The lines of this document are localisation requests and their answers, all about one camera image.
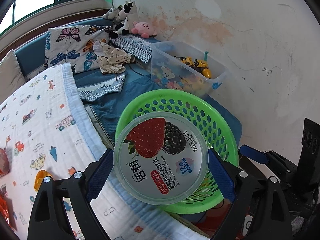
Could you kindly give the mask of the orange jelly cup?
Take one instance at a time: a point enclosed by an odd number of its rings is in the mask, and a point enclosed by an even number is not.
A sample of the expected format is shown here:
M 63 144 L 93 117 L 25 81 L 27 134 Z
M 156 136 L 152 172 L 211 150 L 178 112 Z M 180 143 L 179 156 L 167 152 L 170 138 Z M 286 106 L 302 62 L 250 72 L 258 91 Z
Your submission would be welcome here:
M 40 170 L 36 177 L 35 177 L 35 183 L 34 183 L 34 190 L 37 192 L 42 184 L 42 181 L 46 177 L 52 177 L 52 175 L 47 172 L 46 170 Z

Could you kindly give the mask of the yellow toy truck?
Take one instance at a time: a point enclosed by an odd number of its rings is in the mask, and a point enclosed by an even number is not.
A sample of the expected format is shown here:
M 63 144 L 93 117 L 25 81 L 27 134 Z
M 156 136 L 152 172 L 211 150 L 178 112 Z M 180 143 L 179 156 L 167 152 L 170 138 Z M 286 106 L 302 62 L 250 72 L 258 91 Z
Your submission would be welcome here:
M 177 57 L 182 63 L 193 68 L 195 71 L 201 73 L 208 79 L 212 78 L 212 73 L 208 68 L 208 63 L 205 60 L 198 60 L 192 57 Z

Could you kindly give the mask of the printed white table cloth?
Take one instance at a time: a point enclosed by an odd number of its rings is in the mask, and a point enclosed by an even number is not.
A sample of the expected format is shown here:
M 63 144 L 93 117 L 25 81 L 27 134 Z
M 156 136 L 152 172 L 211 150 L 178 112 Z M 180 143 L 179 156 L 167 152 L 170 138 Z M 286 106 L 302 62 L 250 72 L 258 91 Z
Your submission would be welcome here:
M 14 233 L 26 239 L 36 198 L 34 183 L 44 170 L 54 179 L 83 171 L 106 151 L 82 103 L 68 64 L 41 72 L 1 104 L 1 148 L 10 171 L 1 178 Z M 111 239 L 204 239 L 163 210 L 135 201 L 130 207 L 114 173 L 91 202 Z

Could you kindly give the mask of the crumpled beige cloth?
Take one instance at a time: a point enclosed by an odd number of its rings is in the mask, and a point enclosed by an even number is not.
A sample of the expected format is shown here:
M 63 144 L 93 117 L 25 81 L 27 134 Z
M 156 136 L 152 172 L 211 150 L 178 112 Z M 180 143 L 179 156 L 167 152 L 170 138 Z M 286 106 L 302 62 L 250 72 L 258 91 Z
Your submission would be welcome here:
M 114 48 L 109 44 L 96 41 L 93 44 L 93 52 L 96 54 L 100 71 L 105 74 L 121 74 L 125 72 L 125 64 L 134 63 L 134 55 L 121 48 Z

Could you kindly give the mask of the orange snack wrapper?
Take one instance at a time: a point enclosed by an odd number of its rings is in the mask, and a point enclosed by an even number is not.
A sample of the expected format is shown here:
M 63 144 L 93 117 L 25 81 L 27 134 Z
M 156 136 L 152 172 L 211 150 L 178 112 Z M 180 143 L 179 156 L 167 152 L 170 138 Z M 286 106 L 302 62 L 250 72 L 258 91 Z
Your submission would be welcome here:
M 7 202 L 2 196 L 0 196 L 0 212 L 7 224 L 10 225 L 9 209 L 7 206 Z

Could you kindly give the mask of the beige cushion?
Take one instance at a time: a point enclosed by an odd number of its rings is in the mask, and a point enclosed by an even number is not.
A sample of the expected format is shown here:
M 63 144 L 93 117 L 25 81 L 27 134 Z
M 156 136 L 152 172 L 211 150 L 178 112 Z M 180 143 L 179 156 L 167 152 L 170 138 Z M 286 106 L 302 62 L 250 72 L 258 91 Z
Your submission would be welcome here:
M 10 50 L 0 64 L 0 102 L 3 103 L 13 92 L 25 84 L 15 51 Z

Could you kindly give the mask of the red cartoon paper cup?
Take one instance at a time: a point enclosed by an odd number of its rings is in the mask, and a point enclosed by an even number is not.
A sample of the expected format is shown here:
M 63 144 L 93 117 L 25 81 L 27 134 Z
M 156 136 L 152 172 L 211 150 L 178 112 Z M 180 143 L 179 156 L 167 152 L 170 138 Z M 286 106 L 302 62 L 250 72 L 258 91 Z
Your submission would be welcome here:
M 5 150 L 0 148 L 0 177 L 9 173 L 9 161 Z

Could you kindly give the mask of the patterned grey cloth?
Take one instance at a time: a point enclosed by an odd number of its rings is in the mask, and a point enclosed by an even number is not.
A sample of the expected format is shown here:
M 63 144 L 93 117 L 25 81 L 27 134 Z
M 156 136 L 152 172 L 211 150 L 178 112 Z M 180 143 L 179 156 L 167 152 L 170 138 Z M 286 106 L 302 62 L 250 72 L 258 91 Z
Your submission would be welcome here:
M 159 40 L 154 37 L 144 39 L 135 35 L 119 35 L 115 39 L 110 38 L 110 42 L 147 64 L 152 58 L 151 44 Z

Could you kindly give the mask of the cow plush toy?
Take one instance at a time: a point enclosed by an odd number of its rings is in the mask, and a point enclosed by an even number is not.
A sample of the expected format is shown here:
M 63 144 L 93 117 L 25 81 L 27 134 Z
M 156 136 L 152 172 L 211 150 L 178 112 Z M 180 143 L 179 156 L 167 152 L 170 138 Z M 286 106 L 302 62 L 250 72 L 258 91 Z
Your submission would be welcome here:
M 136 2 L 126 1 L 122 7 L 111 8 L 103 15 L 103 18 L 113 22 L 109 37 L 117 38 L 119 35 L 128 35 L 134 27 L 133 23 L 138 22 L 138 9 Z

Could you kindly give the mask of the strawberry yogurt tub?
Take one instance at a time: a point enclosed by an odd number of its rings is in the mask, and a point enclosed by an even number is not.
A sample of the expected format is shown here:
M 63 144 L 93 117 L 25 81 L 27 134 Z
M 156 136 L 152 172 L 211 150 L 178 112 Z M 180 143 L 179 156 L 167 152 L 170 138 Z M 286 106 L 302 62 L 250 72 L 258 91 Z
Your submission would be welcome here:
M 151 205 L 171 205 L 201 185 L 208 148 L 188 119 L 169 112 L 148 113 L 122 130 L 113 164 L 117 179 L 133 197 Z

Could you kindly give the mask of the butterfly print pillow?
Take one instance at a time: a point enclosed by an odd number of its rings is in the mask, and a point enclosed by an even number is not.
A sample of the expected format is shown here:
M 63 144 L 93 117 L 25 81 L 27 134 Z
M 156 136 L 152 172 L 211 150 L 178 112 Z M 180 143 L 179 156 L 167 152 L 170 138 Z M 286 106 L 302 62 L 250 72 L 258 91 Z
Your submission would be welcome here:
M 97 41 L 107 43 L 109 26 L 73 25 L 49 28 L 46 35 L 45 60 L 48 67 L 70 63 L 73 74 L 98 69 L 98 57 L 93 50 Z

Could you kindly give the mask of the pink plush toy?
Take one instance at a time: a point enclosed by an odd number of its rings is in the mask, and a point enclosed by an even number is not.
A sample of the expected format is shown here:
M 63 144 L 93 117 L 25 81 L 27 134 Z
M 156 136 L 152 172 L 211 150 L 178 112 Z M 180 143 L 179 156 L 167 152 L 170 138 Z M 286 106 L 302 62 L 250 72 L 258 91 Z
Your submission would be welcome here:
M 150 38 L 155 37 L 157 35 L 157 32 L 148 22 L 133 22 L 131 34 L 139 35 L 142 38 Z

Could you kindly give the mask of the green plastic trash basket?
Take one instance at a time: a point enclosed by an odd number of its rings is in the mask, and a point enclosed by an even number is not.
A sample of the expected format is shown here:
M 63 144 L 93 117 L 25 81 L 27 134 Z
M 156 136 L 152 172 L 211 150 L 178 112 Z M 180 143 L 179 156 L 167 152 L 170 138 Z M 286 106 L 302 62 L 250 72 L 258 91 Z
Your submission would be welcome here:
M 120 137 L 132 120 L 152 112 L 172 112 L 193 123 L 203 135 L 208 147 L 213 148 L 224 161 L 239 164 L 238 143 L 242 133 L 240 122 L 211 97 L 201 98 L 180 90 L 152 90 L 133 99 L 123 110 L 116 127 L 115 138 Z M 185 200 L 162 209 L 183 215 L 201 213 L 216 206 L 223 195 L 212 174 L 207 172 L 200 187 Z

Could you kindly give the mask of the clear plastic toy bin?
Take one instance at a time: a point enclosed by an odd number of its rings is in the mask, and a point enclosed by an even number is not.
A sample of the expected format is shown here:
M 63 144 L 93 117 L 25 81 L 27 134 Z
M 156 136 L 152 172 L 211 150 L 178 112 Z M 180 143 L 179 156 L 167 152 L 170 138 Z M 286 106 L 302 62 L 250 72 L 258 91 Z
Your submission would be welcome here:
M 183 90 L 203 98 L 218 89 L 229 73 L 223 64 L 208 55 L 208 51 L 202 52 L 184 42 L 158 42 L 153 43 L 151 48 L 151 79 L 162 88 Z M 206 78 L 177 57 L 207 61 L 212 78 Z

